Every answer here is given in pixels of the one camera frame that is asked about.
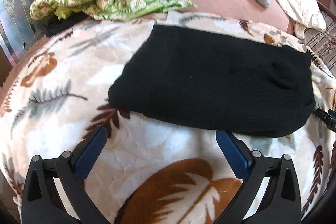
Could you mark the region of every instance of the silver screw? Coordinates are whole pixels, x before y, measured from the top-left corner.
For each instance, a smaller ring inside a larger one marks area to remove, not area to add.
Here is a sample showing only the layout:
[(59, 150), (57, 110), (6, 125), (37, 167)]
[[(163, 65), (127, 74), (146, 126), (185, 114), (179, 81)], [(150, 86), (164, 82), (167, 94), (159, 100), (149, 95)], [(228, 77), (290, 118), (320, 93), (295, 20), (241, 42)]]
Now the silver screw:
[(40, 156), (39, 156), (39, 155), (35, 155), (35, 156), (32, 158), (32, 160), (33, 160), (34, 162), (37, 162), (39, 159), (40, 159)]
[(259, 158), (261, 156), (261, 153), (258, 150), (253, 150), (252, 155), (255, 156), (256, 158)]
[(284, 154), (284, 156), (283, 156), (284, 158), (285, 158), (285, 160), (291, 160), (292, 158), (291, 158), (291, 156), (290, 155), (288, 155), (288, 154)]
[(63, 157), (63, 158), (69, 158), (70, 155), (71, 155), (71, 152), (70, 152), (70, 151), (64, 151), (64, 152), (62, 153), (62, 157)]

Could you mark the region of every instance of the black garment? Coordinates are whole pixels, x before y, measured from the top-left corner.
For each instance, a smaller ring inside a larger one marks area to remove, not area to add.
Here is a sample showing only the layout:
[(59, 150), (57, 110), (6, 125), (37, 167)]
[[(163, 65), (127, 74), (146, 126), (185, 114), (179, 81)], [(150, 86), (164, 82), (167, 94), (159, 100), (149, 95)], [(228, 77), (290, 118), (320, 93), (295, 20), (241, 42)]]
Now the black garment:
[(310, 54), (288, 46), (155, 25), (109, 104), (182, 126), (280, 137), (314, 110), (310, 64)]
[(61, 20), (59, 20), (57, 16), (53, 15), (51, 18), (48, 19), (47, 25), (42, 25), (44, 27), (46, 37), (52, 37), (83, 21), (87, 17), (88, 15), (83, 12), (72, 13), (67, 19)]

